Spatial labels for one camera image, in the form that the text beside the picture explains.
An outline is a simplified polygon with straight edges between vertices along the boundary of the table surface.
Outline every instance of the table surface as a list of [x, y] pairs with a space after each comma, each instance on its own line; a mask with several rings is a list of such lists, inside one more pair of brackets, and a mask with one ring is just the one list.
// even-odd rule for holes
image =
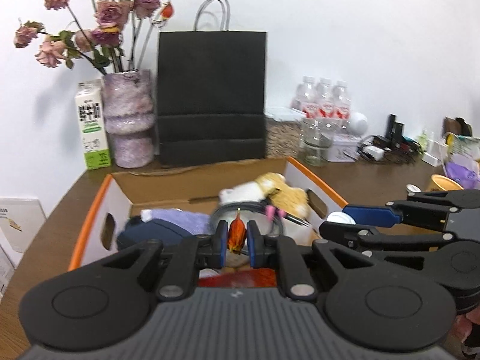
[[[158, 168], [159, 163], [152, 163], [142, 171]], [[430, 175], [435, 173], [435, 169], [423, 161], [403, 166], [358, 161], [309, 168], [349, 203], [365, 205], [384, 205], [389, 200], [404, 199], [407, 184], [424, 189]], [[15, 359], [28, 347], [17, 317], [20, 299], [36, 284], [67, 270], [83, 220], [100, 184], [108, 173], [120, 170], [112, 167], [85, 172], [40, 229], [0, 303], [0, 360]], [[409, 226], [399, 228], [403, 234], [414, 231]]]

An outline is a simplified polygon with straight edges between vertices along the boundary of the screw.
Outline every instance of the screw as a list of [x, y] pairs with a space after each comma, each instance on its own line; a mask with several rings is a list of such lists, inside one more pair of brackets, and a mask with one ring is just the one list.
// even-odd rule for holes
[[295, 296], [310, 296], [315, 292], [315, 288], [313, 288], [309, 284], [296, 284], [290, 288], [290, 292]]
[[160, 289], [160, 295], [164, 298], [178, 298], [183, 295], [183, 290], [179, 286], [165, 286]]

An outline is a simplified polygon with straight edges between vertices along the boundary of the water bottle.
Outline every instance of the water bottle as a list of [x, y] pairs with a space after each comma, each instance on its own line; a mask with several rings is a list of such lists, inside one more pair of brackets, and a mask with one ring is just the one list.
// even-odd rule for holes
[[318, 116], [332, 118], [335, 111], [335, 102], [332, 97], [332, 81], [320, 79], [316, 86]]
[[303, 83], [297, 86], [297, 94], [291, 105], [293, 109], [305, 112], [308, 118], [315, 118], [318, 113], [314, 84], [313, 77], [303, 76]]
[[341, 120], [348, 120], [350, 117], [351, 101], [347, 94], [347, 83], [338, 81], [334, 87], [335, 114], [334, 117]]

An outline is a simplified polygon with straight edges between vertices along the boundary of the vase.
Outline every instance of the vase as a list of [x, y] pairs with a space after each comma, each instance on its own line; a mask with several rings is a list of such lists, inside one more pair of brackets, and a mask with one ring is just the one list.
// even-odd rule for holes
[[155, 124], [149, 70], [111, 73], [103, 77], [105, 130], [113, 143], [115, 162], [138, 168], [153, 161], [150, 129]]

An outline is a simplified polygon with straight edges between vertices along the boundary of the stuffed animal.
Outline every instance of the stuffed animal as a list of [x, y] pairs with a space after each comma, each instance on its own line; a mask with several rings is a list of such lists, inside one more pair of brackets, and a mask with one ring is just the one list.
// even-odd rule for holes
[[255, 181], [241, 184], [229, 190], [220, 191], [221, 204], [239, 202], [260, 202], [269, 197], [272, 204], [291, 215], [306, 219], [310, 214], [308, 197], [301, 188], [292, 188], [279, 173], [266, 173]]

